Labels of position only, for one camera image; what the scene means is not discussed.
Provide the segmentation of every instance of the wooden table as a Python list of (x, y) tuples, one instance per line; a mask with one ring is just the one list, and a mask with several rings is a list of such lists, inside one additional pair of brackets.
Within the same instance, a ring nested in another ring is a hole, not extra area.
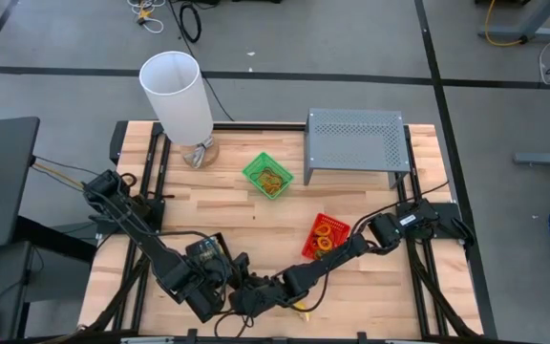
[[(129, 122), (118, 173), (133, 173), (140, 178), (152, 125), (149, 121)], [(442, 184), (447, 177), (434, 127), (410, 125), (410, 130), (422, 189)], [(166, 201), (163, 230), (221, 232), (231, 255), (247, 252), (250, 271), (259, 275), (307, 261), (301, 249), (318, 212), (352, 225), (361, 216), (398, 201), (395, 190), (388, 187), (387, 173), (319, 170), (310, 185), (303, 186), (302, 131), (216, 130), (214, 135), (221, 145), (220, 156), (213, 165), (200, 170), (188, 167), (180, 148), (172, 145), (163, 194), (174, 194), (176, 198)], [(261, 152), (267, 152), (296, 176), (275, 201), (265, 197), (241, 173)], [(158, 161), (150, 189), (155, 187), (157, 174)], [(448, 187), (443, 187), (426, 197), (432, 202), (448, 202), (451, 194)], [(199, 240), (192, 236), (162, 239), (168, 247), (180, 251)], [(116, 292), (128, 243), (126, 235), (116, 235), (96, 254), (79, 323), (92, 323)], [(455, 240), (433, 240), (433, 248), (440, 288), (466, 323), (480, 333), (464, 248)], [(306, 305), (314, 304), (321, 288), (319, 283), (311, 291), (304, 300)], [(432, 300), (424, 293), (431, 330), (436, 333)], [(127, 303), (126, 327), (134, 295), (132, 292)], [(186, 335), (188, 329), (195, 328), (200, 336), (213, 335), (217, 318), (202, 324), (187, 305), (170, 299), (152, 276), (145, 297), (141, 334)], [(239, 317), (228, 317), (220, 325), (220, 335), (235, 335), (241, 325)], [(387, 256), (365, 255), (334, 271), (326, 298), (309, 322), (297, 312), (274, 308), (261, 314), (243, 336), (354, 338), (358, 332), (366, 332), (369, 338), (420, 337), (404, 245)]]

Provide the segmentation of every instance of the white cylinder lamp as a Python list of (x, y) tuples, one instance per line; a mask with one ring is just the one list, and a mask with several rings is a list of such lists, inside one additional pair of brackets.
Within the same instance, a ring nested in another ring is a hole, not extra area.
[(139, 82), (169, 140), (189, 153), (186, 162), (195, 168), (213, 162), (219, 149), (197, 60), (181, 52), (157, 54), (141, 67)]

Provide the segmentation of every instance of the red basket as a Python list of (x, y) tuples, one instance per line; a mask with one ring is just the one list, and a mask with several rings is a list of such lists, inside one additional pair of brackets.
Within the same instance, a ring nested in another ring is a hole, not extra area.
[(313, 227), (311, 228), (311, 231), (307, 236), (307, 240), (305, 241), (305, 247), (303, 248), (303, 256), (308, 259), (315, 260), (315, 251), (317, 250), (317, 248), (313, 247), (311, 242), (313, 241), (314, 237), (317, 236), (316, 234), (314, 234), (314, 230), (319, 225), (330, 226), (330, 234), (328, 235), (328, 238), (332, 242), (333, 249), (341, 246), (341, 244), (343, 244), (347, 240), (349, 235), (349, 225), (337, 221), (329, 217), (328, 215), (318, 213), (317, 217), (315, 218), (315, 222), (313, 222)]

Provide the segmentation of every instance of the green basket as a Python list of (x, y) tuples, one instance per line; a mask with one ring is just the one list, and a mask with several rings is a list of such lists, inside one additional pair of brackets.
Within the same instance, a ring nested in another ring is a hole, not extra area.
[[(274, 173), (280, 175), (282, 179), (284, 180), (284, 184), (282, 185), (282, 188), (277, 191), (277, 193), (271, 195), (267, 193), (263, 186), (260, 185), (258, 182), (258, 178), (260, 177), (261, 172), (265, 168), (270, 168)], [(268, 154), (265, 152), (261, 153), (254, 161), (250, 162), (248, 166), (246, 166), (243, 169), (243, 175), (254, 184), (254, 186), (258, 187), (259, 190), (263, 191), (263, 193), (271, 200), (274, 200), (279, 196), (279, 194), (284, 191), (284, 189), (287, 188), (290, 183), (294, 180), (294, 175), (292, 175), (288, 170), (286, 170), (283, 166), (281, 166), (278, 162), (274, 161), (273, 158), (269, 157)]]

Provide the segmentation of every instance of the perforated metal shelf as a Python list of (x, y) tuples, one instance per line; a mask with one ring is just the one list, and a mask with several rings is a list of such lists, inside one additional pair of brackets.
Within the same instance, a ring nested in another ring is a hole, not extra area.
[(313, 169), (409, 172), (399, 111), (310, 109), (305, 131), (305, 185)]

